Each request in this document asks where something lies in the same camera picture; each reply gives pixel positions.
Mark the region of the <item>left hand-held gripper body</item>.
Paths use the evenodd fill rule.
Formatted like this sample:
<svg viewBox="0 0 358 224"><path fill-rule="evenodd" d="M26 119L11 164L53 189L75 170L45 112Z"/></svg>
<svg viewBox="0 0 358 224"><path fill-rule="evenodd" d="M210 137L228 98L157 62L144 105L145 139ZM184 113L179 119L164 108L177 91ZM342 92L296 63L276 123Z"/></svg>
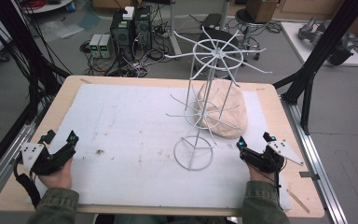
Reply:
<svg viewBox="0 0 358 224"><path fill-rule="evenodd" d="M24 169L37 175L51 175L72 158L72 145L67 143L56 153L50 154L44 144L24 143L21 145Z"/></svg>

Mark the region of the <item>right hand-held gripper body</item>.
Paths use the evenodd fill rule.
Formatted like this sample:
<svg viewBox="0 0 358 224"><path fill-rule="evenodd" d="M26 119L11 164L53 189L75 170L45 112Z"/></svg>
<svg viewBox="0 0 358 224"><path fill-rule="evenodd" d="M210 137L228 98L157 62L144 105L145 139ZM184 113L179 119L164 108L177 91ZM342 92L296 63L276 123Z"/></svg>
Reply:
<svg viewBox="0 0 358 224"><path fill-rule="evenodd" d="M270 147L267 143L262 153L258 153L247 147L244 151L240 151L240 158L252 164L263 173L274 173L276 170L280 171L286 160L298 165L304 164L285 140L277 140L274 147Z"/></svg>

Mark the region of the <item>person's right hand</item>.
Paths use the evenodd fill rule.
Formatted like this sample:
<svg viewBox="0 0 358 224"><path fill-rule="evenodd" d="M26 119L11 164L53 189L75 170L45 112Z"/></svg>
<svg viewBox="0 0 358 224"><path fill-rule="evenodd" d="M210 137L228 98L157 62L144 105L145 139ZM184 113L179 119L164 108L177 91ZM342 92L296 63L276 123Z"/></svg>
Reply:
<svg viewBox="0 0 358 224"><path fill-rule="evenodd" d="M258 168L254 167L252 164L247 164L250 174L251 181L259 181L269 183L271 185L274 184L275 176L274 174L268 174L261 172Z"/></svg>

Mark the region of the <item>beige cloth hat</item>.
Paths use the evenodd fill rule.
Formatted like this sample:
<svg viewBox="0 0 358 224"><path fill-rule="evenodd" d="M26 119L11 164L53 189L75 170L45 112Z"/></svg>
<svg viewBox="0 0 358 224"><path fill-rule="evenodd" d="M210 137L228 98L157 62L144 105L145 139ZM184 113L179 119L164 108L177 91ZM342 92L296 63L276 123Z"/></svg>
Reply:
<svg viewBox="0 0 358 224"><path fill-rule="evenodd" d="M206 96L206 84L203 84L197 94L195 107L200 113L206 107L199 126L210 128L214 134L234 139L246 132L248 117L245 100L241 89L229 80L214 80L209 96Z"/></svg>

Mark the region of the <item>thin wooden stick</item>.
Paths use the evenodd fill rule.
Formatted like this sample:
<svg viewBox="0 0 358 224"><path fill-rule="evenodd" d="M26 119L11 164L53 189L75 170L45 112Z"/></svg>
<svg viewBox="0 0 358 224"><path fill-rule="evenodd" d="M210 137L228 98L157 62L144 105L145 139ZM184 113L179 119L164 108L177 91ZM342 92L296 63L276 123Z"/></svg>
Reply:
<svg viewBox="0 0 358 224"><path fill-rule="evenodd" d="M310 213L309 208L290 189L287 189L286 191L307 214Z"/></svg>

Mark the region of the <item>white power supply unit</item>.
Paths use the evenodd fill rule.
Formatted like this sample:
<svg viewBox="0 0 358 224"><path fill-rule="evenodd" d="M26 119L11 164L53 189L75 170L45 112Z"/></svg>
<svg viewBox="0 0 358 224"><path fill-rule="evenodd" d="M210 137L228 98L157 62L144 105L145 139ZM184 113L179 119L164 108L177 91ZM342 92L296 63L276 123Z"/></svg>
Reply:
<svg viewBox="0 0 358 224"><path fill-rule="evenodd" d="M99 50L102 58L110 58L113 54L113 42L111 35L102 35L99 42Z"/></svg>
<svg viewBox="0 0 358 224"><path fill-rule="evenodd" d="M99 50L99 43L101 40L101 35L93 35L89 42L89 49L94 58L100 58L101 52Z"/></svg>

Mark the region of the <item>white floor board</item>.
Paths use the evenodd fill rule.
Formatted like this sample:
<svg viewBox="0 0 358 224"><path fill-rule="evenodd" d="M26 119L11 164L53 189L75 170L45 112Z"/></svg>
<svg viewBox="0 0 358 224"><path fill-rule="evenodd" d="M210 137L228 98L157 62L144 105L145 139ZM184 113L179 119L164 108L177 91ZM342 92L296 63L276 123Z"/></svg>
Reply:
<svg viewBox="0 0 358 224"><path fill-rule="evenodd" d="M298 30L303 26L303 23L295 22L282 22L281 26L286 37L290 40L292 47L295 49L295 52L302 63L304 63L310 56L310 53L313 51L313 45L309 40L300 40L297 37ZM353 49L351 51L352 56L350 56L342 66L351 66L358 67L358 53Z"/></svg>

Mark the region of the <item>clear plastic sheet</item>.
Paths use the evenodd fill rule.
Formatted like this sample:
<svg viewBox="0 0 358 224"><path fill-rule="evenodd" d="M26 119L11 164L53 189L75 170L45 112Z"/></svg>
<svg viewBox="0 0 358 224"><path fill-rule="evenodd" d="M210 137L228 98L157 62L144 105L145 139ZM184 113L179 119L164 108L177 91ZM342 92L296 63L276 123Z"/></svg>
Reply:
<svg viewBox="0 0 358 224"><path fill-rule="evenodd" d="M58 38L66 39L83 31L83 28L77 24L64 25L62 21L45 22L40 29L47 42Z"/></svg>

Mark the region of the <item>black round stool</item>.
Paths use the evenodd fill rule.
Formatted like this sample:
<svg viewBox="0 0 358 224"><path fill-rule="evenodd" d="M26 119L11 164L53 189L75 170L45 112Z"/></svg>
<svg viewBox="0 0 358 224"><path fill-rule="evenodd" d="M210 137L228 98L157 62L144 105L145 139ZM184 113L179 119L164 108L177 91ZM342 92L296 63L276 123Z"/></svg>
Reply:
<svg viewBox="0 0 358 224"><path fill-rule="evenodd" d="M223 53L234 55L235 50L237 50L239 46L239 41L234 35L213 29L206 30L202 33L199 42L197 50L209 52L208 55L200 58L201 63L196 63L193 66L193 70L200 72L202 77L207 77L211 69L210 66L206 66L202 69L204 63L209 62L214 55L218 55L215 67L218 71L221 71L224 68Z"/></svg>

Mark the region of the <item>large black computer tower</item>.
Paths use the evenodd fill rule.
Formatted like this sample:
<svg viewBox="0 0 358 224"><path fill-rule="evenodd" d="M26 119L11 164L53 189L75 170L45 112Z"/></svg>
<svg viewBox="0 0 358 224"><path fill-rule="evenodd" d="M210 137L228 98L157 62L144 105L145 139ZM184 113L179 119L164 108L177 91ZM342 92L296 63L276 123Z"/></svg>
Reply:
<svg viewBox="0 0 358 224"><path fill-rule="evenodd" d="M124 13L122 10L118 10L114 14L110 25L110 33L118 48L123 51L125 58L132 62L133 55L131 47L134 39L133 22L124 20L123 15Z"/></svg>

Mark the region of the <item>black stool with chrome legs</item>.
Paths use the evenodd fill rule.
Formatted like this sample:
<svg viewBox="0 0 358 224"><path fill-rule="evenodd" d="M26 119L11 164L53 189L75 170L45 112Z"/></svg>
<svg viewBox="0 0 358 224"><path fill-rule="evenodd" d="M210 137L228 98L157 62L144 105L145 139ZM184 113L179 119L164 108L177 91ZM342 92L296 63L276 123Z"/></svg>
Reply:
<svg viewBox="0 0 358 224"><path fill-rule="evenodd" d="M265 29L268 21L255 21L245 8L238 10L235 13L235 20L240 26L243 38L241 47L246 50L244 60L247 61L250 57L250 50L254 50L253 59L258 61L260 58L260 43L254 38L254 32L260 29Z"/></svg>

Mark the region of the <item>white metal table leg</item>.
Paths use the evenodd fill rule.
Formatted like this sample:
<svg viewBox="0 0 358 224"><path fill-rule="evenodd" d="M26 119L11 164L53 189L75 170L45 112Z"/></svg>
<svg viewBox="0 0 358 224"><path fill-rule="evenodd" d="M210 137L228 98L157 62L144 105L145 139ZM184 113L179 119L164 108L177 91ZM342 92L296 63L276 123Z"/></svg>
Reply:
<svg viewBox="0 0 358 224"><path fill-rule="evenodd" d="M175 55L179 55L182 53L179 43L177 41L176 35L175 35L175 0L169 0L169 6L170 6L170 33L169 33L169 39L172 44L172 50Z"/></svg>

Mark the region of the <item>white box on computer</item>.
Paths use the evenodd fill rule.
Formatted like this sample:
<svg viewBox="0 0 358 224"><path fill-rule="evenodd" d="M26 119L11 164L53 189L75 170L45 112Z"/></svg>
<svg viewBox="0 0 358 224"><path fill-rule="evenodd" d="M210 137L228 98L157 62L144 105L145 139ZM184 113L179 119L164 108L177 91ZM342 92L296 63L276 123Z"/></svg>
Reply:
<svg viewBox="0 0 358 224"><path fill-rule="evenodd" d="M122 18L124 21L131 21L134 16L134 7L125 7Z"/></svg>

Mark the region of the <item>aluminium rail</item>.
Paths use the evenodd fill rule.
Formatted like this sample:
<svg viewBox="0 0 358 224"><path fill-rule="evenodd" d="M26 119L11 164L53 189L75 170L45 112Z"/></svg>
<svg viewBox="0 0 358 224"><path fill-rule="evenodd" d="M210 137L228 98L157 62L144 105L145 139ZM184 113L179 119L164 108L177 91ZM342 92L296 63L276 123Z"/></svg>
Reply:
<svg viewBox="0 0 358 224"><path fill-rule="evenodd" d="M38 126L37 121L14 124L0 142L0 186L10 175L12 163L20 153L21 144L31 140Z"/></svg>
<svg viewBox="0 0 358 224"><path fill-rule="evenodd" d="M327 172L324 169L324 165L314 145L312 138L309 134L306 134L301 127L301 111L297 105L289 105L284 100L281 100L283 109L287 118L292 126L293 133L296 137L299 145L300 152L304 158L305 163L309 169L309 172L318 174L320 180L312 181L318 196L321 199L323 209L328 215L330 221L333 224L348 224L348 220L344 214L344 211L338 201L337 195L331 185Z"/></svg>

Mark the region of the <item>black metal frame strut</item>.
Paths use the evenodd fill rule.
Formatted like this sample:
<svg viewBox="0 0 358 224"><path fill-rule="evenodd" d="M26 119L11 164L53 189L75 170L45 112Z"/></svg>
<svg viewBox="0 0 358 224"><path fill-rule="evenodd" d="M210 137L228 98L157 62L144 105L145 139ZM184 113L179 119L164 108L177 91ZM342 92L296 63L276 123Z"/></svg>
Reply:
<svg viewBox="0 0 358 224"><path fill-rule="evenodd" d="M282 95L282 99L289 105L296 105L298 97L304 94L300 127L306 135L310 134L309 116L313 80L326 59L333 52L338 41L349 30L357 17L358 0L345 0L327 27L325 33L310 53L309 58L303 63L299 70L291 76L273 84L275 89L290 84L288 91Z"/></svg>

